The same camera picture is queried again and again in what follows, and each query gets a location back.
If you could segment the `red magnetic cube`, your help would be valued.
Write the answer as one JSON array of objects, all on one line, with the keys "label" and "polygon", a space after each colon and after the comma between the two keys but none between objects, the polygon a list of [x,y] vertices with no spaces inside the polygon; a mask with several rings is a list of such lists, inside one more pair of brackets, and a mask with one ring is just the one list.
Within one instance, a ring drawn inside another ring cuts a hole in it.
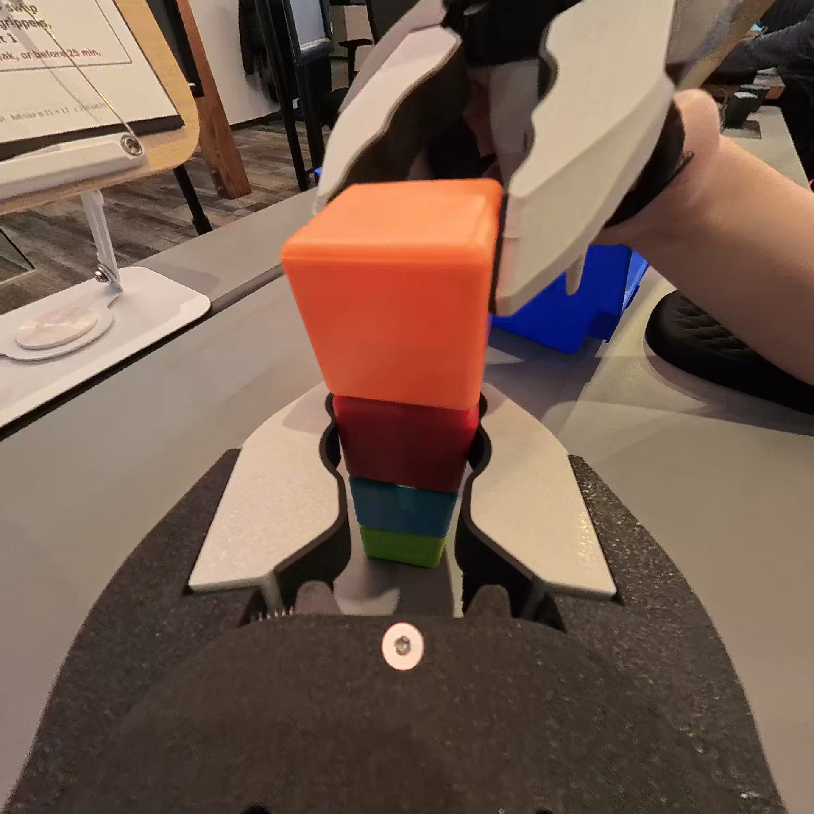
[{"label": "red magnetic cube", "polygon": [[353,477],[455,493],[479,425],[479,401],[463,410],[334,395],[332,408]]}]

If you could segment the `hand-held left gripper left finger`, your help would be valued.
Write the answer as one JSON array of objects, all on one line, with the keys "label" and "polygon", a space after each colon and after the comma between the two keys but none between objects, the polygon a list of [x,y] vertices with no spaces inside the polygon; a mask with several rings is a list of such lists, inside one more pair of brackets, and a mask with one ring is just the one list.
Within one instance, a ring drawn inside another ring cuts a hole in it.
[{"label": "hand-held left gripper left finger", "polygon": [[244,442],[189,577],[189,591],[258,590],[274,615],[311,581],[335,587],[351,559],[348,496],[326,386]]}]

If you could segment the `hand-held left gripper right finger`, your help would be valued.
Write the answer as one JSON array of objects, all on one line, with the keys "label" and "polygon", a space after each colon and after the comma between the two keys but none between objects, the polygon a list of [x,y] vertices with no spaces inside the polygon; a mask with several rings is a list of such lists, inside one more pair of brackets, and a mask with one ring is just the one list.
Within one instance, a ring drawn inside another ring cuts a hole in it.
[{"label": "hand-held left gripper right finger", "polygon": [[454,539],[462,612],[494,585],[511,615],[553,596],[608,602],[617,588],[564,446],[501,392],[482,392]]}]

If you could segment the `green magnetic cube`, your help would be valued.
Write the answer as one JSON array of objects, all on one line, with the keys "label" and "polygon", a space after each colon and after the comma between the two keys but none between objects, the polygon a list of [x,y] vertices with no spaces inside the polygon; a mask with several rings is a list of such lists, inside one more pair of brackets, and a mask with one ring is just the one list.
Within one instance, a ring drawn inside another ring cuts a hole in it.
[{"label": "green magnetic cube", "polygon": [[359,530],[367,557],[407,566],[436,568],[446,546],[443,537],[394,532],[365,525],[361,525]]}]

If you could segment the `teal magnetic cube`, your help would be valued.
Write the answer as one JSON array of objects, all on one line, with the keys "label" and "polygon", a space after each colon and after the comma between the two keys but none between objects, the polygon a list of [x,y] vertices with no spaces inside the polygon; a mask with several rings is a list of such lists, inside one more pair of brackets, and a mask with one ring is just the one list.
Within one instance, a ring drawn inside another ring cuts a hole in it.
[{"label": "teal magnetic cube", "polygon": [[413,488],[351,476],[357,522],[389,532],[446,537],[457,493]]}]

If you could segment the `white sign stand base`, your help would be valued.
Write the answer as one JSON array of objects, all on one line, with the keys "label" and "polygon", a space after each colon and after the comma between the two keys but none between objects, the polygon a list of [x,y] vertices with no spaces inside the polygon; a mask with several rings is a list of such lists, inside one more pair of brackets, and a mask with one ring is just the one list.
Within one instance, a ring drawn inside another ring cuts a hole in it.
[{"label": "white sign stand base", "polygon": [[204,317],[209,298],[142,266],[119,268],[100,191],[81,195],[94,280],[1,316],[1,427]]}]

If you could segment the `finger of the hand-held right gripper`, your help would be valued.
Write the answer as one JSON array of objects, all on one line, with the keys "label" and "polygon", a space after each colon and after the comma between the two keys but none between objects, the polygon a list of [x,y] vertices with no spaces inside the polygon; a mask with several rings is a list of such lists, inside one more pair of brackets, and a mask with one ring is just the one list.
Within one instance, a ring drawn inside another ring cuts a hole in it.
[{"label": "finger of the hand-held right gripper", "polygon": [[340,107],[316,206],[354,184],[443,177],[432,147],[463,117],[463,39],[446,2],[418,2],[381,38]]},{"label": "finger of the hand-held right gripper", "polygon": [[636,182],[672,101],[673,8],[580,2],[548,27],[541,55],[554,79],[505,191],[496,315],[514,314],[575,267]]}]

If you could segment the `slanted wooden post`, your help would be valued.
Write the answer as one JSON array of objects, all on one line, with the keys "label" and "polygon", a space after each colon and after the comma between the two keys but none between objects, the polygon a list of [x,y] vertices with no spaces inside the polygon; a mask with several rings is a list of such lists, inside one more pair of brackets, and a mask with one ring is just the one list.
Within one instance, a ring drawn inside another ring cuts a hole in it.
[{"label": "slanted wooden post", "polygon": [[249,179],[235,144],[189,1],[177,1],[190,53],[198,74],[196,97],[198,145],[220,198],[236,199],[251,193]]}]

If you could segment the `wooden instruction sign board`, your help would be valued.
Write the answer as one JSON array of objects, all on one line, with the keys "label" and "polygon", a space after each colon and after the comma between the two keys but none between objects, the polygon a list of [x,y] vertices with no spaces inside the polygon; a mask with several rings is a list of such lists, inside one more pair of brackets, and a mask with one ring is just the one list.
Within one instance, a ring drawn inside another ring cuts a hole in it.
[{"label": "wooden instruction sign board", "polygon": [[178,168],[196,104],[147,2],[2,2],[2,213]]}]

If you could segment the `black partition panel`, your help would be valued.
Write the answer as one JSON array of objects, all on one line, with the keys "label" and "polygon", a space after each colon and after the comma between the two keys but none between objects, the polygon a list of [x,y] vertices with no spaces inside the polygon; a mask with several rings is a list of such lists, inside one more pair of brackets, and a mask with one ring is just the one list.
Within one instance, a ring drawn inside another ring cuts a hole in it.
[{"label": "black partition panel", "polygon": [[242,1],[238,24],[244,71],[273,91],[295,177],[306,191],[325,149],[311,65],[330,58],[327,2]]}]

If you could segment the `orange magnetic cube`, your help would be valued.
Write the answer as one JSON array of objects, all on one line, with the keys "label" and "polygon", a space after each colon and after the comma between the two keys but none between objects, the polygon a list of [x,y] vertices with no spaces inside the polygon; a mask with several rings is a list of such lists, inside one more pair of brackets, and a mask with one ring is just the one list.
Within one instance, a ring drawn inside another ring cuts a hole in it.
[{"label": "orange magnetic cube", "polygon": [[282,267],[332,395],[477,404],[501,205],[491,179],[359,184],[284,242]]}]

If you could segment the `person's right hand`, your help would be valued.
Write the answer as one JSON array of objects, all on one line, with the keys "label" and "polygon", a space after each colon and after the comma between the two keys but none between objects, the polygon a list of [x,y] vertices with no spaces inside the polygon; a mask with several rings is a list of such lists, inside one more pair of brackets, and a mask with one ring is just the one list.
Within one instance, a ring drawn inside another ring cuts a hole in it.
[{"label": "person's right hand", "polygon": [[684,227],[719,150],[714,99],[702,89],[675,94],[654,149],[593,242],[637,248],[648,233]]}]

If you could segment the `person's right forearm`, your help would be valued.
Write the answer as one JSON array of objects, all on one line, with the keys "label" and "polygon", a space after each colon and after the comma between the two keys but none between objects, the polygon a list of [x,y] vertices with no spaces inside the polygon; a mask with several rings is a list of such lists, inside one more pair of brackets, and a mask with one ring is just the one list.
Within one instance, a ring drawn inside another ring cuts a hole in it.
[{"label": "person's right forearm", "polygon": [[739,340],[813,383],[811,191],[718,135],[627,240]]}]

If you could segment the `black textured mat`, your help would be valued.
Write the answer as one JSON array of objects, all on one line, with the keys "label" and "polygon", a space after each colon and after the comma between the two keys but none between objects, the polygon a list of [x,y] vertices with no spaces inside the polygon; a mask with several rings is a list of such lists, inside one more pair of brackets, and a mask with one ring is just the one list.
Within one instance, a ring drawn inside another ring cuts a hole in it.
[{"label": "black textured mat", "polygon": [[658,301],[644,338],[657,357],[687,374],[813,414],[812,385],[760,356],[678,291]]}]

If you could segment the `blue plastic bin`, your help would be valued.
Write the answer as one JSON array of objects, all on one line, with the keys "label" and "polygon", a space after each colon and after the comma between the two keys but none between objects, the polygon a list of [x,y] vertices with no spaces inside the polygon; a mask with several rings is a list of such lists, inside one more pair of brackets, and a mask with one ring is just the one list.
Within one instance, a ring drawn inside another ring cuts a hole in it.
[{"label": "blue plastic bin", "polygon": [[592,246],[574,294],[567,294],[563,273],[513,315],[494,316],[492,327],[569,354],[586,339],[608,341],[648,267],[626,246]]}]

